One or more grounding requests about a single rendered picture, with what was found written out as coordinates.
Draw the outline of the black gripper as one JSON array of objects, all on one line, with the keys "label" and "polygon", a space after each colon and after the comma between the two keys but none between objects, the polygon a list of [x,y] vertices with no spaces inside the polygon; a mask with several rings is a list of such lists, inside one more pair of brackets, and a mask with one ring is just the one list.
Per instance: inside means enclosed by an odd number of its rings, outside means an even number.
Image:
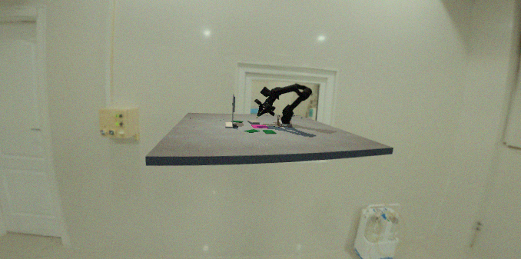
[{"label": "black gripper", "polygon": [[[274,112],[269,111],[268,109],[266,109],[266,106],[264,106],[264,104],[265,104],[266,102],[269,102],[270,104],[271,104],[271,103],[273,104],[273,102],[272,102],[271,100],[266,99],[266,101],[265,101],[263,104],[261,104],[261,102],[260,102],[259,100],[257,100],[257,99],[255,99],[255,102],[256,102],[258,105],[260,105],[260,106],[259,106],[258,113],[257,113],[257,116],[259,115],[258,117],[260,117],[261,115],[263,115],[263,114],[265,114],[265,113],[270,113],[272,116],[275,115]],[[263,109],[263,108],[264,108],[264,109]],[[262,110],[263,110],[263,111],[262,111]]]}]

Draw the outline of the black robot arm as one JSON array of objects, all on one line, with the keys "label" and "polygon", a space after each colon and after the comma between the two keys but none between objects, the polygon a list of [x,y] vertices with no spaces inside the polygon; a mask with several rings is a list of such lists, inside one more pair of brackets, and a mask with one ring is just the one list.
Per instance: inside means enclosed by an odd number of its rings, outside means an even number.
[{"label": "black robot arm", "polygon": [[[302,89],[303,91],[300,92],[299,89]],[[271,90],[269,90],[268,88],[264,87],[261,91],[261,94],[264,95],[265,97],[268,97],[269,100],[271,100],[273,103],[276,99],[279,100],[279,96],[284,94],[284,93],[288,93],[288,92],[292,92],[292,91],[295,91],[300,97],[292,104],[292,105],[287,105],[284,110],[283,110],[283,116],[281,117],[281,121],[282,121],[282,124],[289,124],[290,123],[290,120],[292,119],[292,116],[294,115],[293,113],[293,110],[304,100],[308,99],[308,97],[310,96],[310,94],[312,93],[312,90],[310,88],[308,88],[307,86],[305,85],[299,85],[298,83],[294,84],[294,85],[289,85],[289,86],[286,86],[286,87],[276,87],[276,88],[273,88]],[[274,111],[275,107],[272,106],[272,103],[270,104],[269,102],[266,102],[264,104],[264,106],[266,106],[266,109],[268,109],[269,111]]]}]

